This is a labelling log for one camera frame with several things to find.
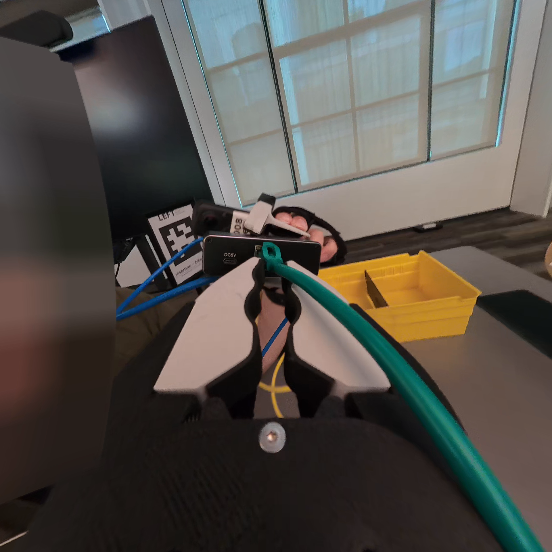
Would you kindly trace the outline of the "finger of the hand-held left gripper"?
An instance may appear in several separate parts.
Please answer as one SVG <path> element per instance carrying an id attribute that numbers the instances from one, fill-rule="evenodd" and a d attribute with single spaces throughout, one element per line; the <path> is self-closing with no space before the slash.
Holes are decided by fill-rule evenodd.
<path id="1" fill-rule="evenodd" d="M 257 199 L 257 202 L 250 210 L 248 217 L 245 219 L 244 228 L 249 233 L 260 236 L 263 234 L 265 227 L 268 225 L 291 232 L 298 236 L 310 238 L 310 234 L 308 232 L 302 231 L 297 227 L 280 221 L 273 216 L 275 201 L 276 197 L 265 193 L 261 194 Z"/>

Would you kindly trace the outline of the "black network switch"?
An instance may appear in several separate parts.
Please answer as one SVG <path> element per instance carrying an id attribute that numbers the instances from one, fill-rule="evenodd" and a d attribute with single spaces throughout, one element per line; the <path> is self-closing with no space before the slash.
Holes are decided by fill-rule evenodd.
<path id="1" fill-rule="evenodd" d="M 315 241 L 300 238 L 250 236 L 229 232 L 211 232 L 203 239 L 203 273 L 222 277 L 236 266 L 256 257 L 265 242 L 276 245 L 283 262 L 296 262 L 318 274 L 322 247 Z"/>

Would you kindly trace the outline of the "black monitor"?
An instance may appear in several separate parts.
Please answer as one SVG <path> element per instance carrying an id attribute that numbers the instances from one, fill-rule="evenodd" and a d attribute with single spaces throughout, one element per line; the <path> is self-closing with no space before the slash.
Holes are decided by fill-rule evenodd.
<path id="1" fill-rule="evenodd" d="M 79 84 L 114 241 L 148 231 L 149 216 L 212 200 L 152 16 L 58 55 L 73 65 Z"/>

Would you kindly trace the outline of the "person's left hand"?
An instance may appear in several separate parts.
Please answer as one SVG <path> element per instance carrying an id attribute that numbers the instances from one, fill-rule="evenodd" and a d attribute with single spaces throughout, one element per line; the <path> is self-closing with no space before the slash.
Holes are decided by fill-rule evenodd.
<path id="1" fill-rule="evenodd" d="M 275 219 L 294 228 L 306 232 L 309 236 L 300 236 L 300 239 L 307 241 L 315 241 L 321 245 L 320 263 L 328 263 L 334 260 L 338 248 L 335 240 L 330 235 L 325 235 L 324 232 L 315 227 L 309 227 L 305 217 L 282 212 L 274 216 Z"/>

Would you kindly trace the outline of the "white glass panel door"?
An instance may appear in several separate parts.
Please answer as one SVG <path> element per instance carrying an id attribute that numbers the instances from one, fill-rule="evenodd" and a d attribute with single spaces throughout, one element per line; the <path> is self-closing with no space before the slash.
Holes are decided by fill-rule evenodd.
<path id="1" fill-rule="evenodd" d="M 547 1 L 159 1 L 215 200 L 345 239 L 509 206 Z"/>

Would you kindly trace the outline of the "black bin divider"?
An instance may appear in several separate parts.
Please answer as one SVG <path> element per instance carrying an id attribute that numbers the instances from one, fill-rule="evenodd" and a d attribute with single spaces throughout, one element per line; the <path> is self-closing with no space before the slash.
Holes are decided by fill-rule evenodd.
<path id="1" fill-rule="evenodd" d="M 368 271 L 364 271 L 365 285 L 367 288 L 367 294 L 372 301 L 374 308 L 388 307 L 388 303 L 383 297 L 380 290 L 377 288 L 374 280 L 369 275 Z"/>

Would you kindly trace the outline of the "yellow plastic bin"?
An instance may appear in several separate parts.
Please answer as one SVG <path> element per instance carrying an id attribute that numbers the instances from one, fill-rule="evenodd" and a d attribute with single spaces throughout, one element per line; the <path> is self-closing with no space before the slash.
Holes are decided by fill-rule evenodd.
<path id="1" fill-rule="evenodd" d="M 388 307 L 374 308 L 365 270 Z M 481 295 L 424 251 L 324 268 L 319 277 L 400 343 L 465 334 Z"/>

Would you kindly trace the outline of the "black monitor stand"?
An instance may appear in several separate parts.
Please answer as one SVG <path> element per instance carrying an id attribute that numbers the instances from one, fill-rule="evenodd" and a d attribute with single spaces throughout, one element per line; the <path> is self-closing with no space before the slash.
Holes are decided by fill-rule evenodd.
<path id="1" fill-rule="evenodd" d="M 146 233 L 113 242 L 116 285 L 137 288 L 161 265 Z"/>

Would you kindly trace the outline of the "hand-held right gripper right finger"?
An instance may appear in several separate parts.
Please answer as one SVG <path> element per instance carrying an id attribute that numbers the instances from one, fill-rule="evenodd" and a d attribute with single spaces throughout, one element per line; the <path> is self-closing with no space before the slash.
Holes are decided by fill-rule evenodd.
<path id="1" fill-rule="evenodd" d="M 289 321 L 284 377 L 301 417 L 314 417 L 329 396 L 389 392 L 383 369 L 341 322 L 300 286 L 283 278 L 282 287 Z"/>

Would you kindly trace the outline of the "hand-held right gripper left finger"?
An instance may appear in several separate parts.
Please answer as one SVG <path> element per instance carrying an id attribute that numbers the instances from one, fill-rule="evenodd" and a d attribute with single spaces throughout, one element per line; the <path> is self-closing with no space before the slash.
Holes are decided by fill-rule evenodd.
<path id="1" fill-rule="evenodd" d="M 211 284 L 196 300 L 157 378 L 159 394 L 219 398 L 234 418 L 254 415 L 262 377 L 256 319 L 265 264 L 253 257 Z"/>

